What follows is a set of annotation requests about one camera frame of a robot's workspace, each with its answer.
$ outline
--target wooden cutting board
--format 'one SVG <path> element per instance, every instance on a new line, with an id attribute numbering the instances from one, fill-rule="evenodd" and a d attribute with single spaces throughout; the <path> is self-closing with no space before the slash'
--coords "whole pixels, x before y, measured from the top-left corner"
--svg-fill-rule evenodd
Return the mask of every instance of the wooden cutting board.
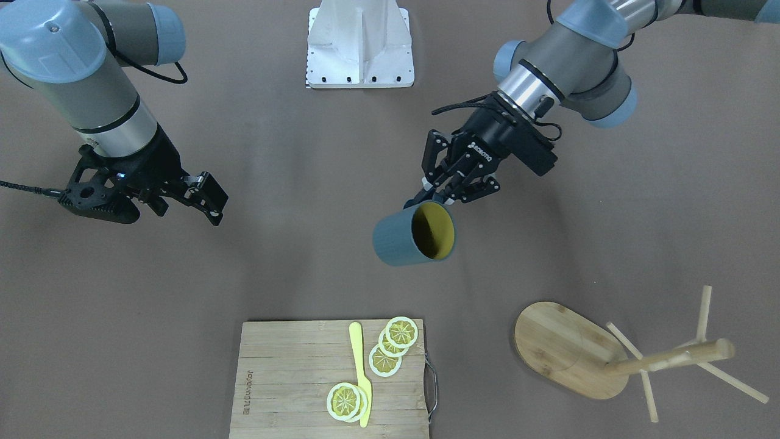
<path id="1" fill-rule="evenodd" d="M 337 421 L 325 399 L 334 384 L 357 384 L 349 324 L 363 326 L 366 376 L 374 389 L 366 428 Z M 387 319 L 243 324 L 230 439 L 428 439 L 423 320 L 417 342 L 392 377 L 378 377 L 368 354 Z"/>

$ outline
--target bolt hole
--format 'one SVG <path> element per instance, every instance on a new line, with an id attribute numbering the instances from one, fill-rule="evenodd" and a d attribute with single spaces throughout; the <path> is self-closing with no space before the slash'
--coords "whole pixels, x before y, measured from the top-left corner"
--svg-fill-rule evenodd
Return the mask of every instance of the bolt hole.
<path id="1" fill-rule="evenodd" d="M 81 198 L 89 198 L 94 193 L 95 193 L 95 190 L 94 190 L 93 187 L 85 187 L 84 189 L 81 190 L 81 193 L 79 194 L 79 196 L 81 196 Z"/>

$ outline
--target lemon slice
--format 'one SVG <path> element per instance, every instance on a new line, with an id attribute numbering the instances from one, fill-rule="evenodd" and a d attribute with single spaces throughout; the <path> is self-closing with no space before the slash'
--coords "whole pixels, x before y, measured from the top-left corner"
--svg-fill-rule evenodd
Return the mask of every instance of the lemon slice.
<path id="1" fill-rule="evenodd" d="M 409 317 L 394 317 L 385 326 L 388 343 L 406 349 L 417 341 L 417 325 Z"/>
<path id="2" fill-rule="evenodd" d="M 371 353 L 368 354 L 370 359 L 368 365 L 371 366 L 371 370 L 374 371 L 380 377 L 391 377 L 398 372 L 398 368 L 401 367 L 401 357 L 388 357 L 384 352 L 379 350 L 379 344 L 371 349 Z"/>
<path id="3" fill-rule="evenodd" d="M 350 383 L 338 383 L 328 392 L 328 413 L 333 419 L 351 419 L 360 409 L 360 390 Z"/>
<path id="4" fill-rule="evenodd" d="M 409 348 L 401 349 L 390 344 L 390 340 L 385 337 L 386 334 L 387 333 L 385 330 L 382 330 L 382 332 L 379 333 L 379 350 L 382 351 L 385 355 L 388 357 L 398 358 L 405 355 L 409 351 Z"/>
<path id="5" fill-rule="evenodd" d="M 360 410 L 357 411 L 357 414 L 344 422 L 346 423 L 353 423 L 356 421 L 359 421 L 360 418 L 363 417 L 363 414 L 366 412 L 366 409 L 368 409 L 368 395 L 366 394 L 366 391 L 364 391 L 360 386 L 356 386 L 358 393 L 360 393 Z"/>

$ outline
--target oval wooden board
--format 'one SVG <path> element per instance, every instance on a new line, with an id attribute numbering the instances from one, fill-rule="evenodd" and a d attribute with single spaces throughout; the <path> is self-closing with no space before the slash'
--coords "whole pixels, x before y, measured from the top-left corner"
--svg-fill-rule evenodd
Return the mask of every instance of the oval wooden board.
<path id="1" fill-rule="evenodd" d="M 627 375 L 604 373 L 608 362 L 627 358 L 620 342 L 557 303 L 537 302 L 520 313 L 515 346 L 531 369 L 588 398 L 612 398 L 628 383 Z"/>

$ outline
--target yellow knife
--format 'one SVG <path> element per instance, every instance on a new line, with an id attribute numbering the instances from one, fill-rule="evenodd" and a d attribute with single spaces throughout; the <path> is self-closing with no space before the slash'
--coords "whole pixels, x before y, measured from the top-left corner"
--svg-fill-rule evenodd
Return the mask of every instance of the yellow knife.
<path id="1" fill-rule="evenodd" d="M 363 367 L 363 327 L 359 322 L 349 324 L 349 341 L 352 343 L 352 355 L 355 357 L 355 369 L 357 369 L 357 386 L 368 395 L 366 412 L 360 417 L 360 426 L 368 425 L 368 416 L 371 414 L 371 401 L 373 400 L 371 382 L 366 378 L 366 370 Z"/>

